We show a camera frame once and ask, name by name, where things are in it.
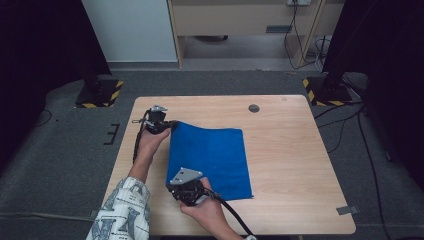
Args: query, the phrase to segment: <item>white panel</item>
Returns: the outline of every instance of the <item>white panel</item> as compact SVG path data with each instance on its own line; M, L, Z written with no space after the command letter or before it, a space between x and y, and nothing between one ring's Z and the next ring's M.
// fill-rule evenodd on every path
M108 62L177 62L166 0L83 0Z

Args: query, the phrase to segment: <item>yellow and black hazard tape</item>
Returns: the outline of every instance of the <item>yellow and black hazard tape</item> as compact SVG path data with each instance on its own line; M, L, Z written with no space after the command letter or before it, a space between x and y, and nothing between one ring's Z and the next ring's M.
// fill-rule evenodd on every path
M352 101L318 101L315 98L314 91L312 90L309 80L303 79L303 86L306 89L306 92L308 93L309 101L311 102L312 106L341 106L341 105L349 105L352 103Z
M122 84L124 84L124 81L119 80L119 81L116 82L116 86L113 90L113 93L110 96L110 100L107 101L107 102L101 102L101 103L99 103L99 102L97 102L97 103L96 102L84 102L84 103L79 103L79 104L75 103L75 107L76 108L112 107L113 104L116 101L116 98L119 95L119 92L121 91Z

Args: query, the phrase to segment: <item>gray carpet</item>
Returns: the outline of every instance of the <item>gray carpet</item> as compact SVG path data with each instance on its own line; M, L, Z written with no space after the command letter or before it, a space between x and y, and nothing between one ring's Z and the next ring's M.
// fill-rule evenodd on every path
M52 91L38 127L28 135L0 178L0 212L41 212L88 217L98 209L112 172L134 100L139 96L302 94L301 80L316 72L114 72L124 81L111 108L76 109L82 81ZM329 107L311 106L314 115ZM346 106L317 119L318 126L350 116ZM388 162L369 119L361 121L375 163L386 226L392 239L424 237L424 193L399 163ZM113 145L108 132L120 124ZM320 128L328 150L342 123ZM356 117L346 122L340 146L330 159L354 215L356 233L304 239L386 239L381 226L370 162ZM91 223L65 220L0 219L0 239L85 239Z

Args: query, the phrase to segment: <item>folded blue towel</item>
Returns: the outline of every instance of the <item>folded blue towel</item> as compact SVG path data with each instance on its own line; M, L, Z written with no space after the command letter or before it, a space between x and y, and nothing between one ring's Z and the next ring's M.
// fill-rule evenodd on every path
M253 197L240 129L204 129L179 122L171 134L167 183L181 167L203 172L224 200Z

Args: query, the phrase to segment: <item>power strip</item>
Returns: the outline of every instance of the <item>power strip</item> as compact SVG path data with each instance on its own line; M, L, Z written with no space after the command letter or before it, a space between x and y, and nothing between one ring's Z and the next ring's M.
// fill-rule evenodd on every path
M295 3L297 6L308 6L311 5L312 0L287 0L287 5L294 6Z

